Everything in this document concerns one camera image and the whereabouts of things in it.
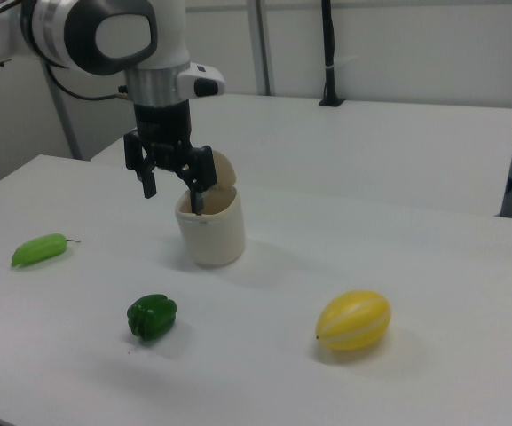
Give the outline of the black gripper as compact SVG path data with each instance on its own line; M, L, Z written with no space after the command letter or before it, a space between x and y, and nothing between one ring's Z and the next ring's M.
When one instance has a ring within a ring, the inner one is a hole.
M157 194L155 166L180 171L189 190L191 211L200 215L204 194L217 183L210 146L193 147L189 102L171 106L134 106L137 130L123 136L125 165L134 171L146 199Z

